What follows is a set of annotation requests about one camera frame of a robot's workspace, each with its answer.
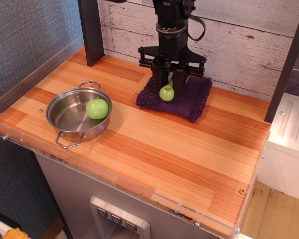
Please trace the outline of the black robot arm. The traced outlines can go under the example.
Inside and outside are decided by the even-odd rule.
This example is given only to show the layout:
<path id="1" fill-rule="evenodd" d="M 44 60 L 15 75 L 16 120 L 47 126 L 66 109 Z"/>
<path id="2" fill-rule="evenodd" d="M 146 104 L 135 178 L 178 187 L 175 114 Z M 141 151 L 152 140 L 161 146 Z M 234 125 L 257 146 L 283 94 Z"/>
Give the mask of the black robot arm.
<path id="1" fill-rule="evenodd" d="M 206 32 L 205 22 L 193 16 L 196 9 L 193 0 L 154 0 L 157 15 L 156 30 L 158 46 L 140 47 L 140 66 L 152 70 L 155 86 L 158 90 L 167 85 L 172 75 L 173 90 L 181 93 L 189 76 L 203 77 L 206 58 L 188 48 L 188 39 L 200 41 Z M 189 20 L 200 23 L 203 32 L 198 38 L 189 33 Z"/>

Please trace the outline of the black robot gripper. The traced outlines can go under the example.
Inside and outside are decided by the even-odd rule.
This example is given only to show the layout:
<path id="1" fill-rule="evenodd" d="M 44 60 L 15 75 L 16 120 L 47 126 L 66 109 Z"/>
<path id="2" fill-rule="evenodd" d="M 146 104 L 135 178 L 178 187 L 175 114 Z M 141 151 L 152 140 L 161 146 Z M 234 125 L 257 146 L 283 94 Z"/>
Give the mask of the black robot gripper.
<path id="1" fill-rule="evenodd" d="M 179 32 L 159 32 L 158 46 L 140 47 L 139 65 L 152 70 L 158 90 L 168 84 L 168 72 L 173 72 L 175 95 L 181 93 L 189 75 L 203 77 L 206 58 L 191 51 L 185 30 Z"/>

